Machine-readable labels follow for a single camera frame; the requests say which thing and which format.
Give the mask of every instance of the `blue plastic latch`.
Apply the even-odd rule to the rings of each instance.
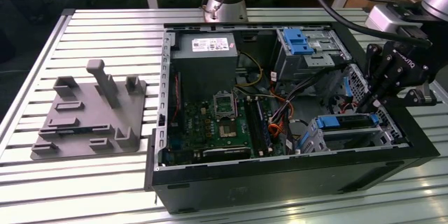
[[[344,86],[346,86],[346,96],[354,97],[348,77],[344,77]]]
[[[315,49],[308,45],[307,37],[300,29],[284,29],[286,42],[294,55],[312,55]]]
[[[379,119],[378,115],[376,114],[371,114],[371,119],[374,121],[375,126],[378,126],[378,124],[380,123],[380,119]]]
[[[303,136],[303,138],[302,138],[299,144],[298,144],[298,148],[296,148],[296,149],[300,149],[300,148],[302,148],[302,146],[303,146],[303,144],[306,143],[308,137],[310,137],[310,133],[307,132],[306,135]]]
[[[319,118],[324,124],[324,127],[339,127],[339,121],[336,116],[324,116],[322,118]]]
[[[318,127],[322,129],[324,127],[324,123],[322,122],[320,118],[316,119]]]

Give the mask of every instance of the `wire bundle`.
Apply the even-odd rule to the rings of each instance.
[[[416,46],[420,46],[423,48],[431,47],[432,43],[430,40],[424,39],[416,39],[412,37],[407,37],[403,35],[392,34],[392,33],[386,33],[383,31],[374,30],[371,28],[363,27],[360,25],[356,25],[354,22],[348,21],[327,4],[326,0],[318,0],[320,5],[323,6],[324,10],[328,12],[330,16],[339,22],[342,23],[347,28],[358,31],[362,34],[371,35],[374,37],[392,40],[392,41],[399,41],[404,43],[411,43]]]

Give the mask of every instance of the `label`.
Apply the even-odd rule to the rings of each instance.
[[[287,140],[287,147],[292,150],[292,142]]]
[[[308,44],[310,44],[311,47],[320,47],[319,42],[310,42]]]
[[[271,72],[271,81],[278,81],[278,73],[276,72]]]
[[[230,43],[227,38],[204,38],[192,40],[194,52],[228,51]]]

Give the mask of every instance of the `aluminum extrusion table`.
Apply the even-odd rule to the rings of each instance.
[[[359,24],[360,9],[339,11]],[[322,9],[250,9],[252,22],[332,21]],[[442,156],[396,174],[367,191],[271,204],[170,215],[155,193],[143,191],[148,135],[155,127],[164,23],[200,23],[196,9],[78,10],[62,16],[0,125],[0,223],[398,223],[448,218],[448,95],[443,104],[411,108]],[[379,39],[355,33],[366,48]],[[58,76],[94,82],[84,66],[102,58],[116,81],[147,81],[138,153],[71,161],[34,161],[38,138],[56,92]]]

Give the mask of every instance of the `yellow wire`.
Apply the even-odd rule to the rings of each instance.
[[[259,62],[255,60],[255,58],[248,53],[246,53],[246,52],[240,52],[240,53],[244,54],[255,62],[255,64],[259,67],[259,70],[260,70],[260,76],[259,76],[259,78],[258,78],[258,80],[255,82],[243,83],[243,84],[236,84],[235,85],[238,87],[250,87],[250,86],[252,86],[252,85],[255,85],[255,84],[258,84],[260,82],[260,80],[263,78],[263,69],[262,69],[262,66],[260,66]]]

